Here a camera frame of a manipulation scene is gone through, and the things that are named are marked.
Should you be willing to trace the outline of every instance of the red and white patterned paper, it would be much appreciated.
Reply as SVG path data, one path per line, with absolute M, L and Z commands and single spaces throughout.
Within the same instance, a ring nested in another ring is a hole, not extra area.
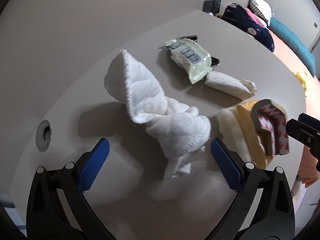
M 271 132 L 271 138 L 273 140 L 272 141 L 272 145 L 273 145 L 272 146 L 272 155 L 275 155 L 276 148 L 279 149 L 280 155 L 288 154 L 289 140 L 288 140 L 288 134 L 285 131 L 286 121 L 285 121 L 284 114 L 279 109 L 277 109 L 275 106 L 273 106 L 271 104 L 266 105 L 266 106 L 260 108 L 259 110 L 276 119 L 276 121 L 273 123 L 271 120 L 269 120 L 268 118 L 266 118 L 264 116 L 261 116 L 261 115 L 258 116 L 260 126 L 269 129 Z M 274 133 L 274 126 L 276 126 L 277 130 L 278 130 L 277 135 Z M 278 141 L 279 141 L 278 145 L 275 145 L 275 140 L 274 140 L 275 137 L 278 138 Z

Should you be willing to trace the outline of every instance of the orange bed sheet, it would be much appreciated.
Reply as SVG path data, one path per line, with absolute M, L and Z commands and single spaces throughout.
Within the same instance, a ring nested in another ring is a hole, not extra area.
M 275 43 L 274 54 L 295 74 L 299 71 L 306 72 L 307 76 L 307 97 L 306 114 L 320 120 L 320 82 L 316 77 L 312 77 L 307 67 L 302 63 L 298 56 L 272 31 L 270 31 Z M 302 160 L 298 175 L 306 187 L 311 186 L 320 178 L 320 172 L 316 170 L 317 159 L 314 158 L 308 147 L 304 147 Z

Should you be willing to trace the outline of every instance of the floor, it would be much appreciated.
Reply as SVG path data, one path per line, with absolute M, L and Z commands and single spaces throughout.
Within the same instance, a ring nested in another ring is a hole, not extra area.
M 296 234 L 308 223 L 320 198 L 320 180 L 311 185 L 296 213 Z

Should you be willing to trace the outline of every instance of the silver screw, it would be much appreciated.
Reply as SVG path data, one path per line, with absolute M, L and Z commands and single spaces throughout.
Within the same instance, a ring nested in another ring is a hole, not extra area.
M 277 167 L 277 171 L 278 171 L 279 173 L 283 173 L 283 169 L 282 169 L 281 167 Z
M 38 169 L 37 169 L 37 173 L 42 173 L 43 172 L 43 167 L 39 167 Z
M 70 170 L 73 168 L 73 166 L 74 166 L 73 163 L 67 163 L 65 167 L 66 167 L 66 169 Z
M 245 166 L 247 166 L 248 169 L 252 170 L 254 168 L 253 163 L 246 163 Z

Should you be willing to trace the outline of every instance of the white table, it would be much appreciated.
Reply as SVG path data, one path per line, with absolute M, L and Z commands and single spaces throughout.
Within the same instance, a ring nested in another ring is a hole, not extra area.
M 284 107 L 289 119 L 305 112 L 301 84 L 276 56 L 234 26 L 194 11 L 123 44 L 83 74 L 53 105 L 44 117 L 52 125 L 49 149 L 37 150 L 34 133 L 14 176 L 11 194 L 23 219 L 37 167 L 60 169 L 106 137 L 110 155 L 91 190 L 84 194 L 119 240 L 207 236 L 235 196 L 225 183 L 217 182 L 220 172 L 212 157 L 203 156 L 193 163 L 189 175 L 162 181 L 167 159 L 157 141 L 143 125 L 130 121 L 125 107 L 108 95 L 103 85 L 109 63 L 120 49 L 127 49 L 159 80 L 166 96 L 198 107 L 212 122 L 211 137 L 219 136 L 215 116 L 239 100 L 204 86 L 203 81 L 191 85 L 164 47 L 169 39 L 193 34 L 205 50 L 220 59 L 215 70 L 256 83 L 258 93 L 252 99 L 270 98 Z M 277 156 L 268 168 L 282 166 L 292 187 L 303 145 L 289 140 L 290 154 Z

